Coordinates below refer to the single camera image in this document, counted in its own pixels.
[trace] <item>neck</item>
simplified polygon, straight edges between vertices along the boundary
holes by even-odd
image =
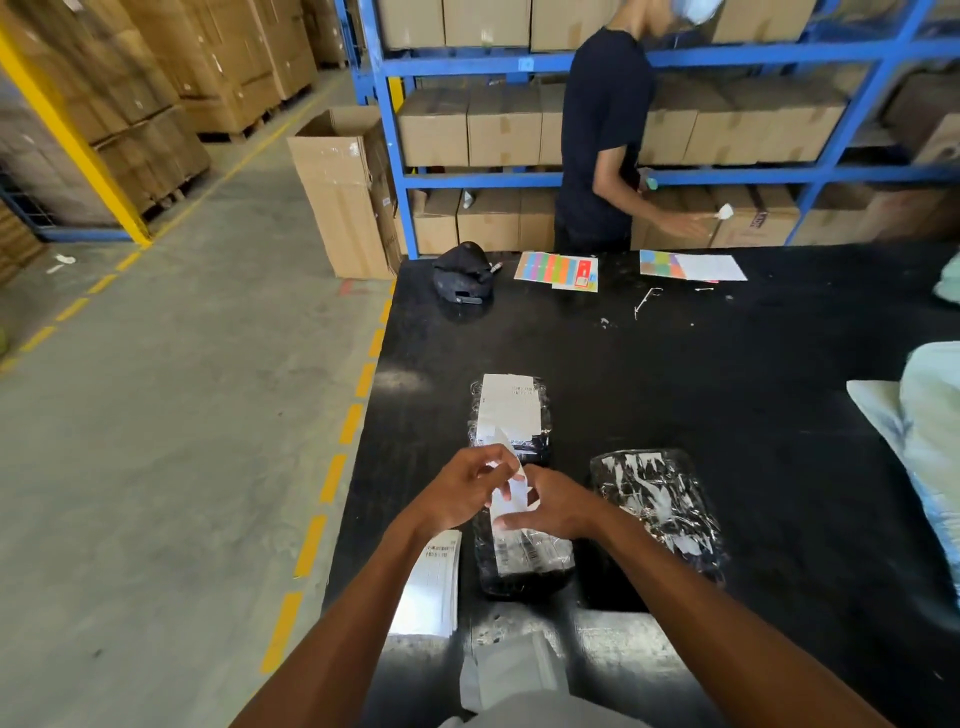
[[[626,31],[634,40],[640,40],[647,27],[646,10],[646,3],[642,0],[629,0],[620,7],[607,27],[612,31]]]

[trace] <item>black t-shirt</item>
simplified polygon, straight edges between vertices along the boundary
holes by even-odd
[[[593,194],[593,170],[601,151],[626,146],[620,176],[632,189],[639,187],[636,156],[653,96],[653,67],[629,33],[601,28],[573,57],[564,97],[557,217],[577,238],[630,235],[630,215]]]

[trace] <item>person in black t-shirt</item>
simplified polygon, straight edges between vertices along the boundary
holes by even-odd
[[[658,209],[637,191],[636,158],[655,89],[640,39],[665,35],[677,18],[675,8],[705,22],[718,5],[719,0],[626,0],[573,57],[564,98],[557,253],[629,251],[635,217],[679,237],[702,236],[707,245],[708,231],[700,220],[708,215]]]

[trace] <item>forearm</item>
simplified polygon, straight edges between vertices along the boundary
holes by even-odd
[[[736,728],[892,728],[780,632],[600,503],[593,537],[624,570],[690,671]]]
[[[401,515],[367,565],[230,728],[353,725],[410,571],[429,540]]]
[[[619,175],[616,175],[607,182],[595,182],[593,192],[621,212],[626,212],[631,217],[638,217],[641,220],[655,222],[660,213],[660,209],[656,205],[640,197],[640,194],[635,189],[631,189]]]

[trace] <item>person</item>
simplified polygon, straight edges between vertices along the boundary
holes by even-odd
[[[497,463],[491,470],[488,463]],[[519,465],[496,445],[460,450],[387,528],[370,561],[231,728],[350,726],[360,716],[400,595],[431,538],[476,515]],[[892,728],[813,657],[661,546],[643,524],[561,473],[524,467],[539,507],[497,528],[592,539],[626,573],[686,666],[734,728]],[[505,700],[469,728],[638,726],[570,696]]]
[[[573,57],[564,97],[564,176],[554,217],[561,255],[625,253],[634,218],[709,244],[705,213],[659,209],[638,188],[637,155],[654,98],[654,72],[640,40],[662,37],[679,14],[703,23],[720,0],[625,0]]]

